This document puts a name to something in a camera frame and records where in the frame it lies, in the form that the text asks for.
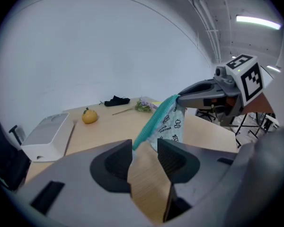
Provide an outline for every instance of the fluorescent light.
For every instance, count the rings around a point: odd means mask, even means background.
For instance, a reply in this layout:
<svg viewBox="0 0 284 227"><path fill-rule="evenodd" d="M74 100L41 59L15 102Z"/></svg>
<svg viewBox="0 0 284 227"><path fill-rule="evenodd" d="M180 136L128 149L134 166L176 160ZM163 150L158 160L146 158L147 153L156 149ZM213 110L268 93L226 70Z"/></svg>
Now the fluorescent light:
<svg viewBox="0 0 284 227"><path fill-rule="evenodd" d="M277 71L277 72L281 72L279 69L277 69L277 68L275 68L275 67L273 67L273 66L267 66L269 69L271 69L271 70L275 70L275 71Z"/></svg>
<svg viewBox="0 0 284 227"><path fill-rule="evenodd" d="M246 16L237 16L237 22L248 22L248 23L254 23L259 25L265 25L274 29L280 29L281 25L276 24L274 22L260 19L256 17L246 17Z"/></svg>

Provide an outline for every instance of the wooden table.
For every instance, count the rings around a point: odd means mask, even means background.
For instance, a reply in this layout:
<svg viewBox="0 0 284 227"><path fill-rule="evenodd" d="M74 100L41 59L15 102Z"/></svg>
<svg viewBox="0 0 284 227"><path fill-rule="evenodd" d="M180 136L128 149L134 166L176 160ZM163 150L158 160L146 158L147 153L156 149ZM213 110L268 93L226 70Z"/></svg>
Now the wooden table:
<svg viewBox="0 0 284 227"><path fill-rule="evenodd" d="M75 123L66 155L97 147L118 140L136 139L152 113L130 110L112 115L134 106L138 98L127 105L106 107L90 105L98 114L98 120L84 124L81 115L85 107L66 110ZM194 115L186 115L184 122L184 143L228 152L237 152L235 134L216 124ZM137 158L128 171L127 181L131 184L132 199L142 212L155 224L162 223L170 182L161 167L157 153L144 143L137 149ZM38 175L53 162L32 162L26 182Z"/></svg>

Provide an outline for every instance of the white container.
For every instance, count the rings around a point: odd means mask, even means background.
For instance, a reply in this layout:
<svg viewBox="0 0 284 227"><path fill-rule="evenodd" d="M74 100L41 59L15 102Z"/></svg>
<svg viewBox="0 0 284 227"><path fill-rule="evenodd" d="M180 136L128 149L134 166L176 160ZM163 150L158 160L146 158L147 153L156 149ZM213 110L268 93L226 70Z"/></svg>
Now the white container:
<svg viewBox="0 0 284 227"><path fill-rule="evenodd" d="M56 161L65 154L74 124L69 113L46 117L24 140L21 148L31 161Z"/></svg>

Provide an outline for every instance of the teal strap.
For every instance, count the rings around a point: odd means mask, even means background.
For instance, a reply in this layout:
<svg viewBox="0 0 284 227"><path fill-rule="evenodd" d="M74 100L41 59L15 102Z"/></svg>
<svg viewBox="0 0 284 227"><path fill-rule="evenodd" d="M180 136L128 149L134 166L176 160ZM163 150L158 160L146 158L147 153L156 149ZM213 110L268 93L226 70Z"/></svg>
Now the teal strap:
<svg viewBox="0 0 284 227"><path fill-rule="evenodd" d="M150 137L154 130L157 128L158 124L164 119L165 115L168 113L168 109L174 104L179 95L173 95L166 99L153 114L151 119L143 127L142 131L138 135L137 139L134 141L133 150L136 150L138 146Z"/></svg>

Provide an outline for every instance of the floor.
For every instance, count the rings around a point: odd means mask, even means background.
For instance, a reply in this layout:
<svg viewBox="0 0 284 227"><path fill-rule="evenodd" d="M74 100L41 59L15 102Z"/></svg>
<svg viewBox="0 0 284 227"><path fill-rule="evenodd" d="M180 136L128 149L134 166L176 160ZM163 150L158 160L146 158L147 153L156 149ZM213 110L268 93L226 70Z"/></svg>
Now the floor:
<svg viewBox="0 0 284 227"><path fill-rule="evenodd" d="M253 116L252 114L248 114L243 125L257 126L257 121L253 120L252 116ZM210 119L206 116L200 116L200 117L207 121L210 121ZM240 125L243 118L244 118L243 115L236 117L233 124ZM213 118L212 118L212 123L220 125L220 122L217 119L213 120ZM224 128L234 133L236 133L238 130L238 127L224 127ZM236 139L241 143L241 145L248 144L251 142L256 142L258 139L253 134L251 134L249 131L256 133L257 130L258 130L258 127L241 127L239 133L236 136ZM259 132L257 133L257 137L261 138L263 136L264 136L264 132L259 130Z"/></svg>

